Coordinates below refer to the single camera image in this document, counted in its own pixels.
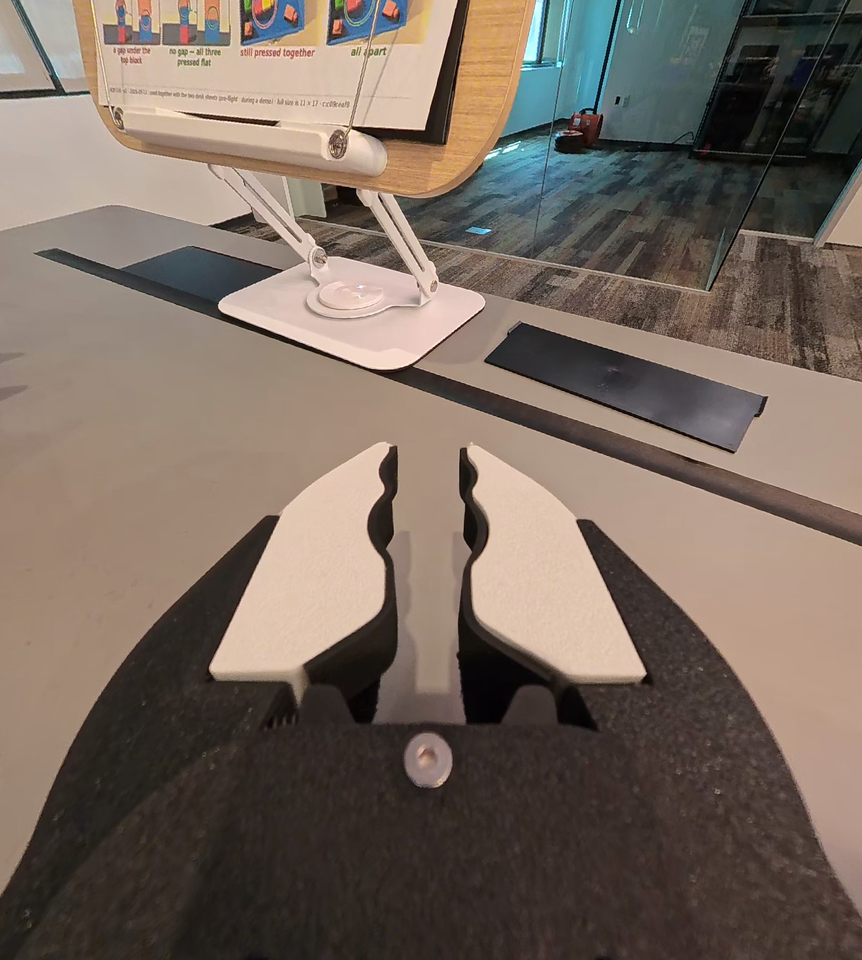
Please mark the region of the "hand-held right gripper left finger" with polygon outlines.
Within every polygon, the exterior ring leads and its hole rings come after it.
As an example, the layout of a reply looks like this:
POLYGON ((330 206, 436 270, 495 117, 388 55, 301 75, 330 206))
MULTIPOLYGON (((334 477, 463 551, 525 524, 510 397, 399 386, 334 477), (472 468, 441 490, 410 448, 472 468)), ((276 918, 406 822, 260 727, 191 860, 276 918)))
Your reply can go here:
POLYGON ((351 699, 397 650, 388 545, 397 448, 380 441, 286 506, 214 654, 217 681, 323 684, 351 699))

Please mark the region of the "wooden document stand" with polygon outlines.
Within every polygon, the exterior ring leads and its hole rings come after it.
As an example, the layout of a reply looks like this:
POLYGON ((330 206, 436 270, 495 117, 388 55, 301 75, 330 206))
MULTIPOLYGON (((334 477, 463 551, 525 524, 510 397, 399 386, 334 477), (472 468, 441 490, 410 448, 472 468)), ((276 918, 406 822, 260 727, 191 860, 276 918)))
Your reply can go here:
POLYGON ((91 2, 75 2, 85 75, 119 143, 206 164, 273 227, 297 264, 220 300, 224 316, 364 369, 413 366, 485 308, 481 294, 442 283, 398 203, 461 185, 502 132, 514 100, 533 2, 467 2, 443 142, 337 124, 256 122, 99 102, 91 2), (257 173, 356 190, 404 270, 329 255, 257 173))

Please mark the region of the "red floor blower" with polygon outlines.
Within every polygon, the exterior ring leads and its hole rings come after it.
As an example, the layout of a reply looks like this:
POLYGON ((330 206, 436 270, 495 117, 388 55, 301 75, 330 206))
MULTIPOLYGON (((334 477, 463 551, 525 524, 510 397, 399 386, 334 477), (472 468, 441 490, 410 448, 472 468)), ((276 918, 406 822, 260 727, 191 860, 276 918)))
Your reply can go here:
POLYGON ((604 114, 595 112, 590 107, 573 113, 566 128, 555 134, 555 152, 580 155, 593 149, 602 134, 604 119, 604 114))

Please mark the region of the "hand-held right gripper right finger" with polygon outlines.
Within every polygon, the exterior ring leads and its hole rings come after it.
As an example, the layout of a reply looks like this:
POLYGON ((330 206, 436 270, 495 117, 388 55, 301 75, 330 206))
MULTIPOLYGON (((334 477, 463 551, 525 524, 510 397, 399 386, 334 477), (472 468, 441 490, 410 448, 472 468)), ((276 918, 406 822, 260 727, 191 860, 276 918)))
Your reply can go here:
POLYGON ((647 676, 577 517, 483 447, 460 452, 463 536, 458 663, 467 706, 522 686, 635 686, 647 676))

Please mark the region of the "printed instruction sheet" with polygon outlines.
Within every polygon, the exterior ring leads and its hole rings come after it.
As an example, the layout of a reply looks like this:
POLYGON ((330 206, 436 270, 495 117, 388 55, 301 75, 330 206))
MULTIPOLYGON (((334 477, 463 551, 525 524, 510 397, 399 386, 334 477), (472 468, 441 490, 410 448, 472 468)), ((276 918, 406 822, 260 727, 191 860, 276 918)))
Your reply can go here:
POLYGON ((467 2, 97 1, 99 102, 443 142, 467 2))

